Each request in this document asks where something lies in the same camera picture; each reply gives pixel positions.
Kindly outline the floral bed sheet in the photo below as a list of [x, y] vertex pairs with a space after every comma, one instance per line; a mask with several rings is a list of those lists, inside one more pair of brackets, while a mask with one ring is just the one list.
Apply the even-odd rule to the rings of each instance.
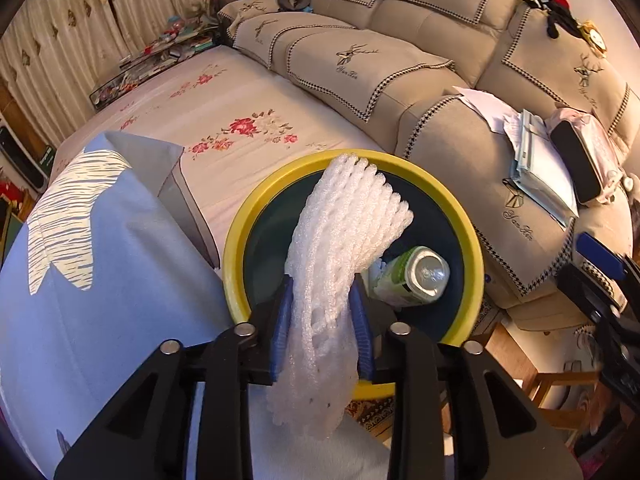
[[311, 153], [377, 147], [326, 104], [226, 47], [194, 56], [91, 117], [58, 148], [52, 172], [103, 131], [183, 147], [182, 173], [218, 248], [244, 200], [273, 171]]

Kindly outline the paper stack on sofa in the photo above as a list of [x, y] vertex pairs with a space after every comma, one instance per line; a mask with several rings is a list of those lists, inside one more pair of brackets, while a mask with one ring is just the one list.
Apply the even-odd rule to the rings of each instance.
[[509, 140], [514, 154], [509, 180], [567, 228], [579, 216], [574, 183], [544, 121], [528, 110], [517, 112], [491, 93], [461, 87], [454, 90], [493, 133]]

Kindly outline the blue tablecloth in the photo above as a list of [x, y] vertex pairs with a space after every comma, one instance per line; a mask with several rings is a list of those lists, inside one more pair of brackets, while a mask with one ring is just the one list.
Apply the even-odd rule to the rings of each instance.
[[46, 478], [163, 341], [202, 344], [231, 325], [182, 153], [99, 134], [47, 188], [2, 266], [1, 411]]

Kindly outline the beige curtains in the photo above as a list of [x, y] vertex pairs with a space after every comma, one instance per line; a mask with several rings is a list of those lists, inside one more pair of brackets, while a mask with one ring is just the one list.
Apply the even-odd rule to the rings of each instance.
[[205, 0], [24, 0], [1, 36], [1, 81], [37, 138], [59, 146], [94, 113], [89, 94], [117, 63]]

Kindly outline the yellow rimmed trash bin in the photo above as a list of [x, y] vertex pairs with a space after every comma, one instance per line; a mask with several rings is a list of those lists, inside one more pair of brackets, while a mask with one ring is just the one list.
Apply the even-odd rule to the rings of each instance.
[[[365, 398], [393, 393], [401, 418], [419, 408], [437, 411], [439, 395], [446, 389], [468, 390], [473, 396], [484, 393], [482, 363], [466, 356], [463, 348], [483, 295], [483, 258], [468, 216], [454, 196], [420, 167], [380, 152], [361, 150], [358, 154], [418, 190], [423, 218], [434, 218], [454, 246], [454, 281], [461, 289], [455, 296], [459, 301], [456, 315], [442, 339], [434, 342], [419, 327], [399, 321], [388, 304], [369, 297], [361, 276], [352, 274], [348, 286], [337, 292], [344, 304], [349, 342], [364, 353], [358, 364], [362, 381], [354, 393]], [[271, 341], [280, 338], [283, 321], [292, 318], [295, 283], [285, 276], [270, 300], [250, 309], [244, 287], [244, 250], [262, 212], [289, 188], [326, 169], [332, 155], [305, 156], [274, 172], [250, 193], [236, 214], [224, 248], [224, 292], [236, 324], [210, 345], [203, 360], [209, 398], [246, 411], [248, 385], [272, 385], [276, 348]]]

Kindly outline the black tower fan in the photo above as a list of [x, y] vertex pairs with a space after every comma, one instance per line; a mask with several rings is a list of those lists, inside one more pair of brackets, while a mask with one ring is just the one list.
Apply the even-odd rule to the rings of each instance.
[[36, 193], [42, 194], [48, 187], [49, 178], [4, 120], [1, 121], [0, 142], [4, 157]]

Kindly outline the green white bottle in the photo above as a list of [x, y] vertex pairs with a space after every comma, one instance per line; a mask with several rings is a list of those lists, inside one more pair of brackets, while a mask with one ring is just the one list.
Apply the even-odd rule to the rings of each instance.
[[425, 246], [370, 267], [369, 292], [395, 309], [432, 304], [444, 294], [450, 278], [447, 261]]

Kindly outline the white foam net sleeve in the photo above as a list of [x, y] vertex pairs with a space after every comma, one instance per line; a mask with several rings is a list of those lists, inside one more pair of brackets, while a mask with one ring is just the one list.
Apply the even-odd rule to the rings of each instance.
[[270, 344], [272, 420], [325, 439], [340, 426], [368, 344], [355, 328], [349, 292], [413, 213], [378, 167], [338, 155], [306, 199], [293, 232], [288, 279]]

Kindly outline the beige sofa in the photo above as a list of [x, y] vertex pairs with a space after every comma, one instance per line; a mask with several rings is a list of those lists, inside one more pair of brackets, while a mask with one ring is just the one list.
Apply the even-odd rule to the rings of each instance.
[[511, 183], [509, 140], [463, 99], [477, 90], [541, 118], [589, 113], [624, 162], [639, 143], [639, 99], [585, 40], [550, 37], [547, 13], [522, 0], [310, 0], [305, 12], [236, 0], [219, 18], [241, 53], [457, 197], [480, 239], [486, 295], [521, 330], [585, 324], [555, 274], [577, 261], [580, 233], [631, 253], [627, 192], [559, 222]]

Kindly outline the low cluttered shelf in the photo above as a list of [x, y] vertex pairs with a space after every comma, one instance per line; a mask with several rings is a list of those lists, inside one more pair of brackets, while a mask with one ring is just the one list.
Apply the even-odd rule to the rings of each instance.
[[216, 26], [182, 23], [181, 28], [166, 32], [141, 52], [123, 58], [115, 68], [102, 76], [89, 93], [93, 109], [96, 112], [103, 110], [145, 81], [215, 47], [216, 41]]

